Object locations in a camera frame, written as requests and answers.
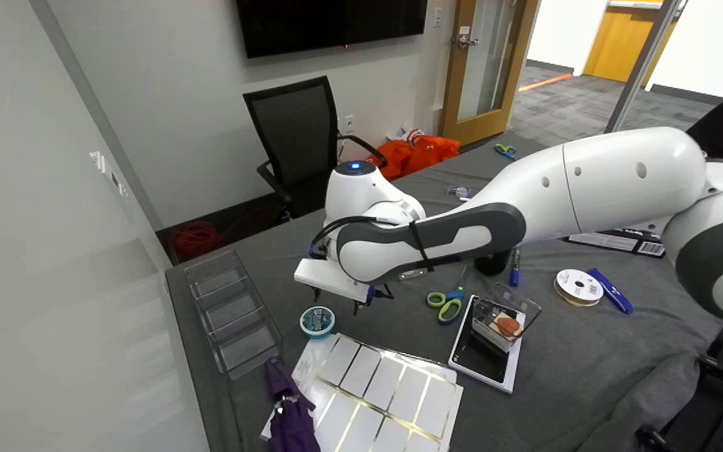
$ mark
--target orange bag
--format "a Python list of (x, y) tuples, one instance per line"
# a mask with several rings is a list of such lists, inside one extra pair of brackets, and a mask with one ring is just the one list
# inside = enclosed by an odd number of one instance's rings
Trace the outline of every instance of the orange bag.
[[(381, 145), (378, 152), (384, 154), (388, 162), (387, 167), (381, 169), (381, 174), (391, 181), (456, 157), (459, 155), (459, 141), (421, 136), (414, 147), (409, 146), (407, 141), (393, 140)], [(381, 164), (381, 160), (372, 154), (367, 161), (376, 166)]]

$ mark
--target gray table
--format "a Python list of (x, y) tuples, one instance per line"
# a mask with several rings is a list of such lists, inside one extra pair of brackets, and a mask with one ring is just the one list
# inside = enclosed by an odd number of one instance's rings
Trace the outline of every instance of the gray table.
[[(527, 151), (519, 147), (520, 154)], [(480, 189), (507, 164), (490, 148), (475, 149), (395, 185), (433, 215), (459, 204), (445, 195), (447, 185)], [(323, 212), (315, 212), (230, 246), (281, 329), (290, 369), (306, 343), (297, 325), (299, 315), (313, 306), (312, 290), (292, 275), (323, 220)], [(395, 300), (376, 300), (356, 317), (352, 301), (345, 298), (324, 293), (319, 303), (336, 313), (336, 331), (447, 362), (459, 323), (440, 326), (424, 298), (431, 290), (454, 285), (463, 265), (396, 281), (390, 285)], [(231, 387), (216, 372), (183, 266), (170, 269), (167, 277), (210, 446), (240, 450), (238, 425), (244, 450), (266, 450), (258, 440), (272, 403), (264, 373), (256, 369)], [(591, 308), (576, 308), (554, 293), (552, 281), (560, 269), (591, 267), (625, 293), (634, 314), (621, 314), (606, 299)], [(506, 277), (468, 274), (466, 289), (478, 294)], [(632, 450), (640, 424), (662, 426), (691, 398), (698, 376), (694, 357), (707, 349), (720, 323), (690, 300), (668, 261), (548, 240), (524, 246), (520, 282), (520, 292), (541, 305), (543, 313), (526, 334), (514, 393), (459, 374), (465, 391), (452, 450)]]

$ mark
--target flat screen tv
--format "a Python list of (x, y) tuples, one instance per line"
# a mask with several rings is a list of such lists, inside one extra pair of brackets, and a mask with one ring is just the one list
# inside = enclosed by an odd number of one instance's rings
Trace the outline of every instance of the flat screen tv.
[(427, 0), (236, 0), (247, 57), (422, 34)]

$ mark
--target office chair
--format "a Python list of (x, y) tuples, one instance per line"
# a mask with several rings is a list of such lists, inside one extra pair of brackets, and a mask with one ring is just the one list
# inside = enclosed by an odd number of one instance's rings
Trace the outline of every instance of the office chair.
[(256, 171), (272, 187), (291, 217), (324, 208), (328, 178), (338, 160), (339, 140), (358, 143), (381, 159), (381, 167), (387, 165), (387, 159), (361, 138), (339, 135), (336, 105), (324, 75), (247, 92), (244, 102), (269, 157)]

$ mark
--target red cable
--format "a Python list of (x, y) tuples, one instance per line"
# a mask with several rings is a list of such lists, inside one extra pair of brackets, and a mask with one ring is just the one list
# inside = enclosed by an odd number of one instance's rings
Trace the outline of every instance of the red cable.
[(223, 237), (206, 221), (188, 223), (172, 232), (172, 246), (184, 260), (201, 256), (219, 247)]

